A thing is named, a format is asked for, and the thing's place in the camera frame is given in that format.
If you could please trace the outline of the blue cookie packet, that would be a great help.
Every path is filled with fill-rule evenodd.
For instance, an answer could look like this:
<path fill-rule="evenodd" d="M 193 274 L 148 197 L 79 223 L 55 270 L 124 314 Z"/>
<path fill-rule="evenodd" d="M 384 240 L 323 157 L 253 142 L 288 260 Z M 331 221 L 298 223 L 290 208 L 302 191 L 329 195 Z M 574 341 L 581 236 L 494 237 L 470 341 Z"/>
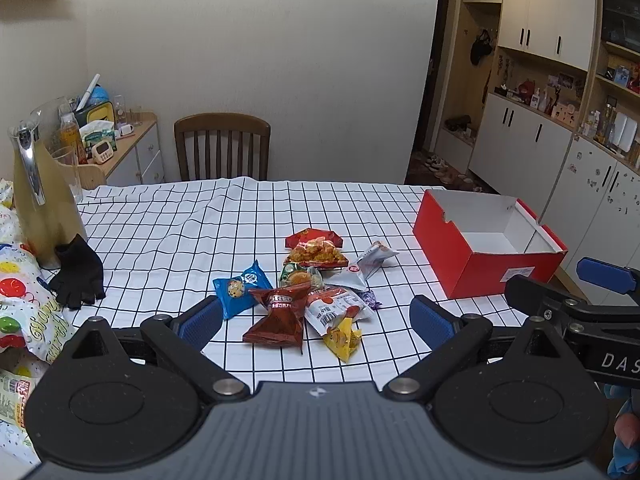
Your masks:
<path fill-rule="evenodd" d="M 272 289 L 269 278 L 257 260 L 233 278 L 214 278 L 213 285 L 221 303 L 222 317 L 226 321 L 257 304 L 250 292 L 252 289 Z"/>

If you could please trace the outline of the purple candy packet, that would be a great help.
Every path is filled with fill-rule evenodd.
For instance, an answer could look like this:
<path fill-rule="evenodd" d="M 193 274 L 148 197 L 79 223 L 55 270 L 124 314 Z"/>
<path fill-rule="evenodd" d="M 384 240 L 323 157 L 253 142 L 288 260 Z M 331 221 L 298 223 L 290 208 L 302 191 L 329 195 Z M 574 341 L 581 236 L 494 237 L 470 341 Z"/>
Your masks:
<path fill-rule="evenodd" d="M 371 310 L 378 310 L 382 306 L 373 290 L 364 290 L 363 292 L 358 292 L 358 295 Z"/>

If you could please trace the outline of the dark red chip bag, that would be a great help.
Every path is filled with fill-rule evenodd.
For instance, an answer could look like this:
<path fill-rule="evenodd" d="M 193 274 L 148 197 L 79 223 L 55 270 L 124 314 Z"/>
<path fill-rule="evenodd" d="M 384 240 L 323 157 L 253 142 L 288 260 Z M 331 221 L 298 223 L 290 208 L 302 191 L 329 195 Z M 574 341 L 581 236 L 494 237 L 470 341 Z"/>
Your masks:
<path fill-rule="evenodd" d="M 309 282 L 274 289 L 251 289 L 250 294 L 267 314 L 243 335 L 242 341 L 303 351 L 304 312 L 310 292 Z"/>

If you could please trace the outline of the yellow snack packet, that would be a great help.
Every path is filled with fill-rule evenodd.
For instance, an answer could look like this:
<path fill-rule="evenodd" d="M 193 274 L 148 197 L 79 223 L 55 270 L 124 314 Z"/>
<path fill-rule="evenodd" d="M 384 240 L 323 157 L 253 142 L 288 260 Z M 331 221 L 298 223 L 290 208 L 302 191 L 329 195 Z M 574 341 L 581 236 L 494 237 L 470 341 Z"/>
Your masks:
<path fill-rule="evenodd" d="M 328 329 L 323 342 L 337 359 L 347 363 L 360 346 L 361 330 L 356 330 L 353 318 L 345 316 L 340 324 Z"/>

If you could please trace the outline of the white silver snack packet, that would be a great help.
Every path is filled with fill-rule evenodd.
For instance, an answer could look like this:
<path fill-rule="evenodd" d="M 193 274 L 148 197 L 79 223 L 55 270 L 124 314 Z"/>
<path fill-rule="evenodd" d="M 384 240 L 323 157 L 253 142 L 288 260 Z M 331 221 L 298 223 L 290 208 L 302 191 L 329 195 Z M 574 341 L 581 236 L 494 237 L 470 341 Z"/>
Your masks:
<path fill-rule="evenodd" d="M 375 242 L 358 259 L 349 263 L 337 274 L 326 278 L 324 282 L 327 285 L 364 292 L 369 288 L 368 278 L 375 274 L 386 260 L 397 255 L 397 250 L 381 242 Z"/>

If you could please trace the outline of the clear egg snack packet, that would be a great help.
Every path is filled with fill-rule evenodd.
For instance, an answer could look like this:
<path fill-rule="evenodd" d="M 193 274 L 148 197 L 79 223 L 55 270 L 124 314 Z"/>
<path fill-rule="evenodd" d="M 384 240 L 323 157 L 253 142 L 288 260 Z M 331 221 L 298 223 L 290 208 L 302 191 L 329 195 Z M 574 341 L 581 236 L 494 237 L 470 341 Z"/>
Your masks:
<path fill-rule="evenodd" d="M 314 266 L 301 266 L 296 262 L 285 263 L 279 278 L 279 285 L 294 286 L 309 284 L 312 290 L 323 288 L 323 278 Z"/>

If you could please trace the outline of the white red snack packet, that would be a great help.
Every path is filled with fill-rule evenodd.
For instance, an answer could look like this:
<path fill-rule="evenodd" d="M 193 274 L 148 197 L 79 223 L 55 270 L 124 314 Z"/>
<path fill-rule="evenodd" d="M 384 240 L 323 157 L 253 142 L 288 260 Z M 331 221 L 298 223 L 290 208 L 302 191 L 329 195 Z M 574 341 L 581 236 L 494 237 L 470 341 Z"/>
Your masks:
<path fill-rule="evenodd" d="M 371 309 L 353 290 L 331 287 L 307 296 L 304 315 L 308 324 L 324 336 L 337 328 L 344 318 L 365 320 L 371 315 Z"/>

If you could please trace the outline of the red fried snack bag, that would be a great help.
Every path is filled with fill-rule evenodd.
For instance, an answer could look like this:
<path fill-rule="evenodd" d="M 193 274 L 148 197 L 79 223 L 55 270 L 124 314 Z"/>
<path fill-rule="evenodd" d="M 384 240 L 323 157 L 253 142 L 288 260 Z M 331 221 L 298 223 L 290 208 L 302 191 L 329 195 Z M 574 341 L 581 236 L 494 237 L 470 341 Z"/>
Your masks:
<path fill-rule="evenodd" d="M 348 259 L 342 253 L 343 243 L 344 240 L 334 231 L 303 229 L 285 239 L 288 255 L 284 263 L 295 263 L 305 268 L 344 268 L 348 265 Z"/>

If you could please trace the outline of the red cardboard box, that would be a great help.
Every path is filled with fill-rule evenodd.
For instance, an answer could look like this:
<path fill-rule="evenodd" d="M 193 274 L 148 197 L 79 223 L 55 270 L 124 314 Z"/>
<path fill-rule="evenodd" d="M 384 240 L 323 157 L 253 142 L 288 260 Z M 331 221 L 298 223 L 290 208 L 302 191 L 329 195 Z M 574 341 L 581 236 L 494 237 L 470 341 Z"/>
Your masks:
<path fill-rule="evenodd" d="M 449 299 L 499 295 L 523 275 L 548 282 L 567 247 L 522 200 L 427 190 L 413 235 Z"/>

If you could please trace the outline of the black glove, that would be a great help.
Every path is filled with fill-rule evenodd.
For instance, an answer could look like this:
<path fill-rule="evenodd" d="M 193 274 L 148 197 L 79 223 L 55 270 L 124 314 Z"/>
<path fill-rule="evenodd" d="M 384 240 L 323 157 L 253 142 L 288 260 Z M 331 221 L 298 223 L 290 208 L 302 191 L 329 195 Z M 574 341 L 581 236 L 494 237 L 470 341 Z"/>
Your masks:
<path fill-rule="evenodd" d="M 49 288 L 62 307 L 76 311 L 105 298 L 102 260 L 80 234 L 68 244 L 55 246 L 54 253 L 60 270 L 50 279 Z"/>

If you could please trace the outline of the colourful gift bag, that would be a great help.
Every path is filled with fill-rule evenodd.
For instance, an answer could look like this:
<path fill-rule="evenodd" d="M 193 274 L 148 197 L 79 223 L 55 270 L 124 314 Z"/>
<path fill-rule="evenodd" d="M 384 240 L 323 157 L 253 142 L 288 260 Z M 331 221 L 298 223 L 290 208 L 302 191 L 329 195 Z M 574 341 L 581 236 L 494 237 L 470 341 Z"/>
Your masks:
<path fill-rule="evenodd" d="M 70 316 L 43 281 L 13 209 L 13 183 L 1 181 L 1 420 L 25 426 L 26 402 L 74 334 Z"/>

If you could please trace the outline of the white drawer cabinet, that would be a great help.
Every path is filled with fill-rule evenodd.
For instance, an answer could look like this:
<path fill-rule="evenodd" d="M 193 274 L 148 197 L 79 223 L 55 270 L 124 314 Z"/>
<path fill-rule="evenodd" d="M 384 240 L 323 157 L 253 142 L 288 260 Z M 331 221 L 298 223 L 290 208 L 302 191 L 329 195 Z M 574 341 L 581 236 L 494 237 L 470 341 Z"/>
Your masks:
<path fill-rule="evenodd" d="M 78 167 L 83 190 L 93 190 L 101 185 L 122 188 L 165 181 L 157 117 L 151 112 L 144 112 L 141 120 L 131 136 L 116 141 L 117 151 L 107 162 Z"/>

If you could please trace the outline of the white digital timer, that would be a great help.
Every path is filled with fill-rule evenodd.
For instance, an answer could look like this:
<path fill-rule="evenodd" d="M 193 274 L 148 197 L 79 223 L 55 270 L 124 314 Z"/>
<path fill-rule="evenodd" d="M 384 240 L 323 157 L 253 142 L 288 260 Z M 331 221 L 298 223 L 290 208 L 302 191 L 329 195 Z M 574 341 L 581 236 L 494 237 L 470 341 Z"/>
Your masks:
<path fill-rule="evenodd" d="M 112 144 L 109 140 L 103 139 L 93 145 L 91 148 L 93 162 L 97 165 L 103 165 L 114 157 Z"/>

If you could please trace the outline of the brown wooden chair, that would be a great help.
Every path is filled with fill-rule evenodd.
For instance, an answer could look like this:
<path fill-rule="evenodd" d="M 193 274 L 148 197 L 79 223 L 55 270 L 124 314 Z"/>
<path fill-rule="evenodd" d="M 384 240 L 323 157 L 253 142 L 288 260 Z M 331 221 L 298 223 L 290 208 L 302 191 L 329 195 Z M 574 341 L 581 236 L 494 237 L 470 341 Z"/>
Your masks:
<path fill-rule="evenodd" d="M 179 176 L 183 181 L 268 178 L 271 127 L 240 113 L 202 113 L 175 122 Z"/>

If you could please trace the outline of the white wall cabinets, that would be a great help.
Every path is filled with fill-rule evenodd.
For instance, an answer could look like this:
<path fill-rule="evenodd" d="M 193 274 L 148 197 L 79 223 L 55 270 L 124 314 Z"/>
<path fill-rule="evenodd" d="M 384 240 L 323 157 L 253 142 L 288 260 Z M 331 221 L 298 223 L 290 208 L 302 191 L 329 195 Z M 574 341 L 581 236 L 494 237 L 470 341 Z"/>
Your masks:
<path fill-rule="evenodd" d="M 639 257 L 639 176 L 606 137 L 624 110 L 597 96 L 602 0 L 457 0 L 434 148 L 529 204 L 580 259 Z"/>

